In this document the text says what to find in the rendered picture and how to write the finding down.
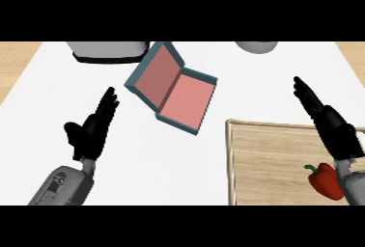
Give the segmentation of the grey and black appliance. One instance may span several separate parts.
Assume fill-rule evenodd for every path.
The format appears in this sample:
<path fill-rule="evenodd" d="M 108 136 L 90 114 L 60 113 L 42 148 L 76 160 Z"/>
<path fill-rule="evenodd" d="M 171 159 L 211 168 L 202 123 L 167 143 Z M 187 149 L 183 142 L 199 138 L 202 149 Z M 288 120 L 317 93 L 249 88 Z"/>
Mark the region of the grey and black appliance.
<path fill-rule="evenodd" d="M 69 41 L 72 56 L 79 63 L 137 63 L 149 49 L 147 41 Z"/>

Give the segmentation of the red bell pepper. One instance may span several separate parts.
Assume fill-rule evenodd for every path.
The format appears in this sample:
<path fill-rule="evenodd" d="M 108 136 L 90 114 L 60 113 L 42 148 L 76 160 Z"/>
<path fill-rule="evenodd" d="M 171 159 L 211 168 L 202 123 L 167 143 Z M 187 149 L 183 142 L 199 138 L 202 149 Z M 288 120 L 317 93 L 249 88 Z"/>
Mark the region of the red bell pepper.
<path fill-rule="evenodd" d="M 331 200 L 338 201 L 344 197 L 344 193 L 337 183 L 334 168 L 326 163 L 320 163 L 317 166 L 306 164 L 304 168 L 311 171 L 307 180 L 314 191 Z"/>

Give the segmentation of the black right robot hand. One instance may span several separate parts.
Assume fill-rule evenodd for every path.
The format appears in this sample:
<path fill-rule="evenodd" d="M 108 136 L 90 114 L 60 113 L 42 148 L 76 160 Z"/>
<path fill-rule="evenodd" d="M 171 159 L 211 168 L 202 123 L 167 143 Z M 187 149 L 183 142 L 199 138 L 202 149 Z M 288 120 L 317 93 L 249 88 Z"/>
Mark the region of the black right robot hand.
<path fill-rule="evenodd" d="M 345 122 L 334 107 L 320 102 L 298 76 L 294 77 L 294 95 L 310 116 L 320 141 L 334 159 L 363 157 L 365 148 L 360 145 L 353 125 Z"/>

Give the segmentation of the open teal and pink box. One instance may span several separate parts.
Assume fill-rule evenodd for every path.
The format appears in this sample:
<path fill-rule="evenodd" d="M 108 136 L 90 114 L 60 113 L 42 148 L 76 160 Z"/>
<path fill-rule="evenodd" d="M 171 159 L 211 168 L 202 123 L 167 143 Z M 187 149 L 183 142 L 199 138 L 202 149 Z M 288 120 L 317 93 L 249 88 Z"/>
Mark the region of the open teal and pink box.
<path fill-rule="evenodd" d="M 162 123 L 196 135 L 218 78 L 184 66 L 170 41 L 147 50 L 125 88 L 140 98 Z"/>

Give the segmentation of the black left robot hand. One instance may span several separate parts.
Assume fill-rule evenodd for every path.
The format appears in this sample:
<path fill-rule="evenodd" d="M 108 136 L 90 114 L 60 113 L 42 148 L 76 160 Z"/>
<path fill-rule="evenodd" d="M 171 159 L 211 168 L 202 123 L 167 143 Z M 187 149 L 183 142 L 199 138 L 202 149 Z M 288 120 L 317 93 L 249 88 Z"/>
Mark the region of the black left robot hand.
<path fill-rule="evenodd" d="M 68 144 L 74 147 L 72 159 L 75 161 L 96 160 L 100 157 L 118 103 L 115 90 L 109 87 L 103 93 L 96 112 L 87 117 L 84 123 L 68 122 L 63 125 Z"/>

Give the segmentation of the grey round bowl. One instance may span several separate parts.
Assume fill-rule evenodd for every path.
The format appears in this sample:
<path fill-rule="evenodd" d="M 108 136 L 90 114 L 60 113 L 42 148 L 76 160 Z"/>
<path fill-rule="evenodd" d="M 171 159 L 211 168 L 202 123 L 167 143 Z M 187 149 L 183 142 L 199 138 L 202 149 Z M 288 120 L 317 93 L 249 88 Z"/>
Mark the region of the grey round bowl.
<path fill-rule="evenodd" d="M 264 54 L 270 52 L 276 46 L 276 41 L 238 41 L 236 45 L 249 53 Z"/>

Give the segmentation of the wooden tray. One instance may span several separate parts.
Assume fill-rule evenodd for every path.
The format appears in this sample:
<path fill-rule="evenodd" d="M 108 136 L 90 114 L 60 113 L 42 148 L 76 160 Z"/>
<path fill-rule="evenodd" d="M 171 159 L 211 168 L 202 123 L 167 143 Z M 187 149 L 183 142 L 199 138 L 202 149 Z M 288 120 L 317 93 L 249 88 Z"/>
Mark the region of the wooden tray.
<path fill-rule="evenodd" d="M 227 203 L 232 206 L 342 206 L 308 184 L 306 164 L 331 164 L 310 125 L 224 122 Z"/>

